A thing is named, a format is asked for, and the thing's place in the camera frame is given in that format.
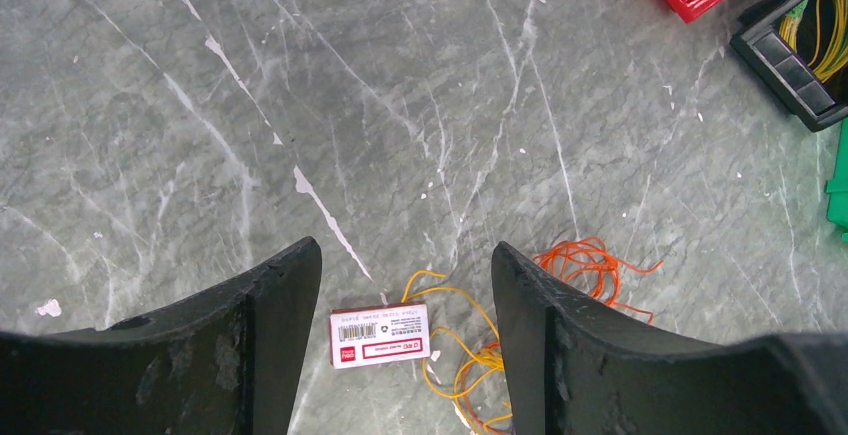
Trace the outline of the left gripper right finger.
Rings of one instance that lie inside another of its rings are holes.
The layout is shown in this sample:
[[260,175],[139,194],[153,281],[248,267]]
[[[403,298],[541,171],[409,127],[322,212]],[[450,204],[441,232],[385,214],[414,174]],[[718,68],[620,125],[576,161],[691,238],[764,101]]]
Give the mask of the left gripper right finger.
[[843,434],[847,337],[722,346],[631,318],[507,243],[491,282],[520,434]]

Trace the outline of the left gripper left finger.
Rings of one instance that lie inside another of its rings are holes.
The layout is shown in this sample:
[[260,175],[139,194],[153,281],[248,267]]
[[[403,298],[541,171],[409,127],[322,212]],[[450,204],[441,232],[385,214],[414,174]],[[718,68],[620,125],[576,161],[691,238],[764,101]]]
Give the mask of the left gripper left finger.
[[5,434],[284,434],[319,292],[304,238],[105,330],[1,336]]

